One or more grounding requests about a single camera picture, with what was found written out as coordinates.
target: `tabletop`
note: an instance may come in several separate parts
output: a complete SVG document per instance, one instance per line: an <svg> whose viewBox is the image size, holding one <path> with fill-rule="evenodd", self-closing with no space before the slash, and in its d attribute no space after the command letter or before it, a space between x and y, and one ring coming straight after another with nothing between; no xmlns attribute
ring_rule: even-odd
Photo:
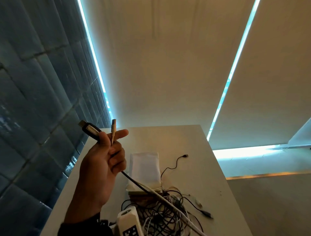
<svg viewBox="0 0 311 236"><path fill-rule="evenodd" d="M189 155L178 161L176 169L167 169L162 182L164 188L173 186L182 193L191 194L201 202L204 210L213 215L213 220L206 218L185 203L186 209L199 219L206 234L252 235L200 125L134 127L128 130L129 135L119 140L128 163L131 153L158 152L162 172L166 167L175 167L178 157ZM41 235L57 235L79 178L81 161L95 143L94 139L88 138ZM125 190L127 182L125 176L118 174L111 197L102 208L101 219L116 220L122 202L129 198Z"/></svg>

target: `blue light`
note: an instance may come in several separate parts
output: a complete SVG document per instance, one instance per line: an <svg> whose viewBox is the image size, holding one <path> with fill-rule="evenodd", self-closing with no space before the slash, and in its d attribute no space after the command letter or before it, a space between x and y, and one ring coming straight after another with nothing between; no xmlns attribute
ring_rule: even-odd
<svg viewBox="0 0 311 236"><path fill-rule="evenodd" d="M241 42L240 42L240 46L239 46L239 48L238 48L238 52L236 53L235 59L234 59L234 61L233 61L233 65L232 65L231 70L230 70L230 73L229 73L229 77L228 77L227 83L226 83L226 85L225 85L224 91L223 91L222 96L221 96L221 98L220 98L220 102L219 102L219 104L218 104L218 107L217 107L216 114L215 114L215 116L214 116L212 125L211 125L211 127L210 127L209 132L208 132L207 140L209 140L210 137L211 137L211 134L212 134L213 128L214 128L214 126L215 126L216 120L217 120L217 118L218 118L218 115L219 115L221 106L222 106L222 104L223 104L223 102L224 102L224 100L225 100L225 97L226 97L226 94L227 94L229 85L230 85L230 83L231 83L231 79L232 79L233 73L234 73L234 71L235 71L236 65L238 64L238 61L239 61L239 58L240 58L240 55L241 55L241 52L242 52L244 43L245 43L245 41L246 41L246 38L247 38L247 35L248 35L248 32L249 32L249 29L250 29L251 24L252 24L252 22L253 22L253 19L254 19L255 13L256 13L256 11L257 11L257 7L258 7L259 2L260 2L260 0L255 0L255 2L254 2L254 6L253 6L253 8L252 8L251 14L250 14L249 19L248 19L248 21L247 21L246 28L245 28L244 33L243 33L243 36L242 36L242 40L241 40Z"/></svg>
<svg viewBox="0 0 311 236"><path fill-rule="evenodd" d="M114 117L113 117L113 115L112 115L112 112L111 112L111 109L110 109L110 106L109 106L108 97L107 97L106 90L105 90L104 83L103 83L103 79L102 79L102 77L101 77L101 73L100 73L100 70L99 70L99 66L98 66L98 62L97 62L97 59L96 59L94 47L93 47L93 44L92 44L92 40L91 40L91 35L90 35L90 32L89 32L89 28L87 27L87 23L86 23L85 15L84 15L84 12L83 12L81 0L77 0L77 1L78 1L78 4L79 4L79 8L80 8L81 15L82 15L84 27L85 27L86 34L87 34L87 38L88 38L89 43L90 43L90 46L91 46L92 55L93 55L93 58L94 58L94 61L95 61L96 70L97 70L97 73L98 73L98 77L99 77L99 80L100 80L100 84L101 84L101 86L102 86L102 88L103 88L104 97L105 97L105 99L106 99L106 103L107 103L107 108L108 108L108 111L109 111L109 115L110 115L110 118L113 120Z"/></svg>

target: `sleeve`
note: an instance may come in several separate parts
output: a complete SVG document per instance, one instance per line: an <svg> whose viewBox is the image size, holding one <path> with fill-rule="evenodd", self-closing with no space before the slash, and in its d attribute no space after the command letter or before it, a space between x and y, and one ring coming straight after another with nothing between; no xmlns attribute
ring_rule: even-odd
<svg viewBox="0 0 311 236"><path fill-rule="evenodd" d="M113 236L111 228L107 224L100 223L100 213L92 216L85 221L74 223L74 224L65 224L62 223L59 230L58 236L69 236L69 235L104 235L104 236Z"/></svg>

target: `hand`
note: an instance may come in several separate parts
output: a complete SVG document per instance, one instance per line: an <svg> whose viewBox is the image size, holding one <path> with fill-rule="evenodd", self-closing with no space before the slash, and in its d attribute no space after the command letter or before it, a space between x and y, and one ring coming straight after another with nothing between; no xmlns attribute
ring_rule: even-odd
<svg viewBox="0 0 311 236"><path fill-rule="evenodd" d="M96 143L81 162L80 176L64 223L77 223L101 211L108 201L116 175L125 170L125 152L117 139L128 135L128 130L115 133L111 146L111 134L100 132Z"/></svg>

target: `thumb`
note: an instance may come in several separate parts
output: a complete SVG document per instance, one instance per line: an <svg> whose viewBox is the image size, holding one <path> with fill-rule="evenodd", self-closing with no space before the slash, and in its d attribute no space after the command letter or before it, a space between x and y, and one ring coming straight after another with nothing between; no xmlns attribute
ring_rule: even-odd
<svg viewBox="0 0 311 236"><path fill-rule="evenodd" d="M99 147L100 149L109 150L111 146L111 140L109 139L108 135L105 132L99 132L98 133L100 142Z"/></svg>

